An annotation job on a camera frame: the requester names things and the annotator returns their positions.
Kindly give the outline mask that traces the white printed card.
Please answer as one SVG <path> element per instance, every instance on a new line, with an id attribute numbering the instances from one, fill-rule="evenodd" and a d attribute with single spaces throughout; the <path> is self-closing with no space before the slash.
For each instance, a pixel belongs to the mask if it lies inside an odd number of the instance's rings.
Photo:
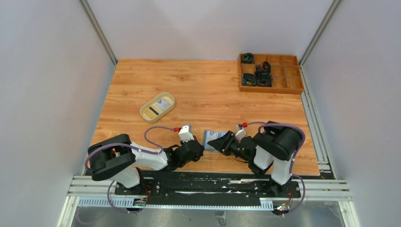
<path id="1" fill-rule="evenodd" d="M 210 140 L 218 139 L 218 138 L 224 136 L 225 134 L 226 134 L 226 132 L 223 132 L 223 131 L 209 131 L 209 130 L 206 130 L 204 139 L 205 139 L 206 142 L 208 142 Z"/>

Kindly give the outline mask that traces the blue card holder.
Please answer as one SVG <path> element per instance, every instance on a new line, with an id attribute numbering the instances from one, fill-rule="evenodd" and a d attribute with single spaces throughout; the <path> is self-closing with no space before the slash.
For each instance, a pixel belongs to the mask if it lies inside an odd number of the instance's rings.
<path id="1" fill-rule="evenodd" d="M 209 141 L 223 137 L 226 134 L 224 131 L 205 130 L 203 134 L 203 146 L 206 151 L 218 152 L 214 147 L 208 144 Z"/>

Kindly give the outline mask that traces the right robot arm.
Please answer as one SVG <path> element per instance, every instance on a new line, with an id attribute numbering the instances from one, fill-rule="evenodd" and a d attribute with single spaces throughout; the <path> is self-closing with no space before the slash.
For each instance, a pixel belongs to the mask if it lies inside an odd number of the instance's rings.
<path id="1" fill-rule="evenodd" d="M 275 194 L 289 188 L 296 155 L 305 142 L 305 133 L 297 126 L 278 122 L 257 122 L 258 132 L 246 135 L 244 122 L 237 132 L 212 132 L 208 134 L 207 146 L 225 156 L 241 158 L 255 175 L 264 175 L 270 168 L 272 173 L 269 188 Z"/>

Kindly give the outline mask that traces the cream oval tray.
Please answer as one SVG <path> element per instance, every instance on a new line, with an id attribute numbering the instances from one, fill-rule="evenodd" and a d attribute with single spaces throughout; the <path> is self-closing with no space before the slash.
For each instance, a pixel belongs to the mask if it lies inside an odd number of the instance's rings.
<path id="1" fill-rule="evenodd" d="M 159 116 L 155 119 L 149 119 L 147 116 L 144 115 L 144 111 L 150 106 L 159 112 Z M 174 107 L 175 98 L 168 92 L 162 92 L 154 97 L 152 100 L 147 102 L 145 105 L 143 105 L 139 113 L 147 123 L 155 123 L 163 116 L 165 116 L 169 111 L 171 111 Z"/>

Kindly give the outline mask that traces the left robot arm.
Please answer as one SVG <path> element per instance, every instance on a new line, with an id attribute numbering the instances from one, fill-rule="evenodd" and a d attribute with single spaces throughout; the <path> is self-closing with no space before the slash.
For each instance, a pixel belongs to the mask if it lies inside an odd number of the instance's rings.
<path id="1" fill-rule="evenodd" d="M 113 180 L 120 190 L 139 194 L 145 188 L 141 167 L 171 172 L 199 161 L 203 152 L 204 146 L 196 138 L 181 140 L 179 145 L 159 152 L 120 134 L 89 147 L 84 166 L 93 181 Z"/>

